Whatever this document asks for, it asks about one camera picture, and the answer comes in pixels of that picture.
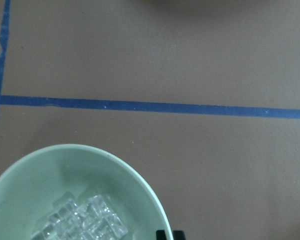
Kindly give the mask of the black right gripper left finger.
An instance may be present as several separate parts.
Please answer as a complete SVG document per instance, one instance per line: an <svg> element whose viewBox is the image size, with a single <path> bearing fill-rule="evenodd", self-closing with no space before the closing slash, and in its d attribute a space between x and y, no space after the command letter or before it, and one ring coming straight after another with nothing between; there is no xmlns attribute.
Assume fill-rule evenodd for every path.
<svg viewBox="0 0 300 240"><path fill-rule="evenodd" d="M165 240L165 231L163 229L156 231L156 240Z"/></svg>

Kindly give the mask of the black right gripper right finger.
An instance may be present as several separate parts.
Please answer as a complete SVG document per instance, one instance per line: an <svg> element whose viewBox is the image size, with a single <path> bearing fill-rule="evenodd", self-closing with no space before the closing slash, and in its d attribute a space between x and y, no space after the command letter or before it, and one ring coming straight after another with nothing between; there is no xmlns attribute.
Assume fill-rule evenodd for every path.
<svg viewBox="0 0 300 240"><path fill-rule="evenodd" d="M185 233L182 230L174 230L172 233L174 240L185 240Z"/></svg>

